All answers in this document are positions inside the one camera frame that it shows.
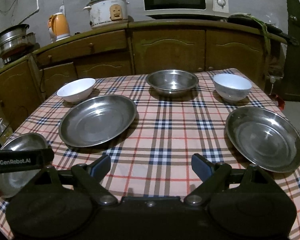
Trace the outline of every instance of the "orange kettle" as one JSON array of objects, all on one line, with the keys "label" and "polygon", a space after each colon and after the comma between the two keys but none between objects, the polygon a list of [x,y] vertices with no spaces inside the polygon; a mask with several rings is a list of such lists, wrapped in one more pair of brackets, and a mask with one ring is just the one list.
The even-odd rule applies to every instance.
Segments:
[{"label": "orange kettle", "polygon": [[70,37],[69,24],[63,13],[55,13],[48,21],[51,43]]}]

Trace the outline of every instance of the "cabinet door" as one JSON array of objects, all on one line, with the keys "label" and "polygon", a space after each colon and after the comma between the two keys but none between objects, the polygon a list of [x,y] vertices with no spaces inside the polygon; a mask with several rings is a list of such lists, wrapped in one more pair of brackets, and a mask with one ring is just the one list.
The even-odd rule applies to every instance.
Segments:
[{"label": "cabinet door", "polygon": [[197,72],[204,68],[204,30],[134,31],[132,45],[136,74],[163,69]]},{"label": "cabinet door", "polygon": [[38,54],[37,59],[42,65],[49,65],[70,58],[88,56],[115,49],[125,49],[126,47],[127,39],[125,30],[119,30],[57,46]]},{"label": "cabinet door", "polygon": [[0,74],[0,103],[13,130],[41,104],[27,61]]},{"label": "cabinet door", "polygon": [[261,85],[265,60],[262,36],[226,30],[207,30],[206,70],[236,68]]},{"label": "cabinet door", "polygon": [[100,54],[74,61],[79,78],[105,78],[132,75],[129,52]]},{"label": "cabinet door", "polygon": [[69,83],[78,79],[73,62],[45,68],[43,72],[44,87],[47,97],[51,96],[65,83]]}]

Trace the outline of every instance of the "white pipe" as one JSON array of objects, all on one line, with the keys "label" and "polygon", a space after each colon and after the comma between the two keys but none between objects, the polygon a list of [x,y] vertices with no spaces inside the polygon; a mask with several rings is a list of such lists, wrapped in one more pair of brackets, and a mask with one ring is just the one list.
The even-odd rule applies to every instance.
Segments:
[{"label": "white pipe", "polygon": [[29,14],[26,18],[24,18],[21,22],[19,22],[18,24],[21,24],[21,23],[23,23],[26,19],[28,19],[29,17],[31,17],[32,15],[34,15],[35,13],[37,13],[39,11],[39,0],[37,0],[37,9],[33,12],[33,13],[31,13],[31,14]]}]

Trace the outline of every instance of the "table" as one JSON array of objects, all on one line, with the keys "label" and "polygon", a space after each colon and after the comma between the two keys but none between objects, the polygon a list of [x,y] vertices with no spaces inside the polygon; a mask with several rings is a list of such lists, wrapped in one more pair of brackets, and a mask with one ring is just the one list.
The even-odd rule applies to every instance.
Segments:
[{"label": "table", "polygon": [[[64,114],[74,105],[56,93],[38,107],[15,131],[13,138],[28,132],[42,134],[55,152],[56,169],[78,163],[90,164],[101,155],[110,155],[111,171],[101,184],[118,199],[122,196],[186,196],[200,179],[191,169],[191,156],[202,154],[212,162],[226,162],[233,168],[246,168],[249,162],[225,135],[228,114],[246,105],[265,107],[283,115],[269,97],[253,84],[249,99],[238,105],[225,103],[214,89],[216,73],[236,69],[201,72],[197,89],[182,99],[164,101],[146,83],[146,75],[97,79],[90,95],[118,94],[131,98],[138,115],[119,137],[101,147],[68,148],[58,135]],[[274,174],[274,179],[294,201],[298,217],[290,237],[300,239],[300,167],[293,174]],[[7,202],[0,198],[0,231],[13,238],[5,219]]]}]

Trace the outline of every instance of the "wall switch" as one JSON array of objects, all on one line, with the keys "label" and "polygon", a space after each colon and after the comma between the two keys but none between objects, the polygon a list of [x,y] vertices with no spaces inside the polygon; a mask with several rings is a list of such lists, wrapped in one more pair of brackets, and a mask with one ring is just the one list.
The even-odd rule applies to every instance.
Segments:
[{"label": "wall switch", "polygon": [[64,5],[60,6],[60,12],[62,12],[64,14],[64,16],[66,16],[66,8]]}]

